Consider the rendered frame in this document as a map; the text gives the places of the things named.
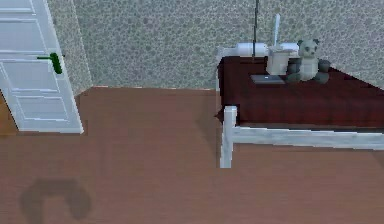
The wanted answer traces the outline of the grey closed laptop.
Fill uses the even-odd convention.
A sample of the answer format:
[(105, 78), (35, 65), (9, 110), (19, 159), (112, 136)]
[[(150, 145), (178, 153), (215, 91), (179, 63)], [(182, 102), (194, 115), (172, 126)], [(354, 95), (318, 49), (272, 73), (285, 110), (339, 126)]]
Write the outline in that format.
[(251, 75), (255, 84), (284, 84), (284, 80), (278, 75)]

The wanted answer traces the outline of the thin black pole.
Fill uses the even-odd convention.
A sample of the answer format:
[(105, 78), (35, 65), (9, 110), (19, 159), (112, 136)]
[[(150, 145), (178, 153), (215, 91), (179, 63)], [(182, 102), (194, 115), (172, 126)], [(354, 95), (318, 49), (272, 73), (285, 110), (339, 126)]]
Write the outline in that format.
[(257, 26), (258, 26), (258, 8), (259, 8), (259, 0), (255, 0), (255, 8), (254, 8), (254, 26), (253, 26), (253, 42), (252, 42), (252, 60), (255, 59), (256, 56), (256, 39), (257, 39)]

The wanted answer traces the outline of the white bed with maroon cover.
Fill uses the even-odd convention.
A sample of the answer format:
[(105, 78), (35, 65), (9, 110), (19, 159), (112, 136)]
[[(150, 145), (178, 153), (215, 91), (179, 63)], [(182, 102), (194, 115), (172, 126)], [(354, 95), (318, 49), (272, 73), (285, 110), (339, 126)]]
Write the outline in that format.
[(216, 59), (222, 168), (236, 143), (384, 151), (384, 90), (334, 68), (325, 84), (255, 84), (251, 75), (268, 75), (265, 57), (220, 48)]

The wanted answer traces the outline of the grey panda teddy bear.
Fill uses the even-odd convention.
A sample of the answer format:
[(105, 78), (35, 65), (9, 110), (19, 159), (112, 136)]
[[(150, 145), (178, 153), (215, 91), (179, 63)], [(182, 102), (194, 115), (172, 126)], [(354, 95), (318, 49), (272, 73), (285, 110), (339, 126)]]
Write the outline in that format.
[(288, 66), (287, 83), (298, 83), (314, 80), (325, 84), (329, 80), (330, 62), (317, 56), (318, 39), (299, 40), (299, 57)]

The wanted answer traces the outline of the white panelled room door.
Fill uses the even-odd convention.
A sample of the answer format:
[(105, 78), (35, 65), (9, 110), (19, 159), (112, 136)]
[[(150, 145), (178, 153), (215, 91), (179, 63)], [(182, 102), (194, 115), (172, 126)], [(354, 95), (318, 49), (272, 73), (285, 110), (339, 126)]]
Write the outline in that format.
[(0, 0), (0, 91), (20, 131), (84, 132), (47, 0)]

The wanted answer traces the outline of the thin white post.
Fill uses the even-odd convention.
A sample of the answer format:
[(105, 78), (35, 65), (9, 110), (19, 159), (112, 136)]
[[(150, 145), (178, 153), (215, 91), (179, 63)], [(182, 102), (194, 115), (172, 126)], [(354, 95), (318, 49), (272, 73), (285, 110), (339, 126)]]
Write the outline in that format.
[(278, 45), (279, 26), (280, 26), (280, 14), (277, 13), (275, 15), (274, 32), (273, 32), (273, 46), (275, 47)]

